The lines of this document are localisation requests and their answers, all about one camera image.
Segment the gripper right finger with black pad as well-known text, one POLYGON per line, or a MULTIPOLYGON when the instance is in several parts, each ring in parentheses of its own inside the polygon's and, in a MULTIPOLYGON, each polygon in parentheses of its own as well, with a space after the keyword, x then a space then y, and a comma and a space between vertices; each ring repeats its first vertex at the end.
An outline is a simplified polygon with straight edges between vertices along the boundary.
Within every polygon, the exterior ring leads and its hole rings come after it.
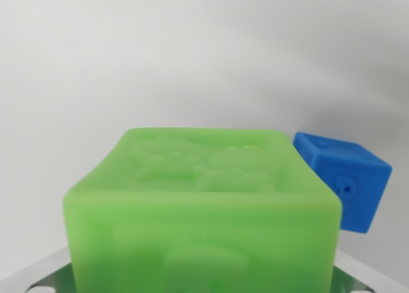
POLYGON ((330 291, 408 292, 408 289, 341 250, 337 250, 330 291))

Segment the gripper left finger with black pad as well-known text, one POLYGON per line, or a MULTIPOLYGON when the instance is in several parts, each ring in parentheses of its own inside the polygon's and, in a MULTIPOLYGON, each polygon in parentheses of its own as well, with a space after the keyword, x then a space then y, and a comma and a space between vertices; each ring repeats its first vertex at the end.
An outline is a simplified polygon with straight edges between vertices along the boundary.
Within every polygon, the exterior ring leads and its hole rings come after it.
POLYGON ((1 292, 74 292, 67 247, 1 280, 1 292))

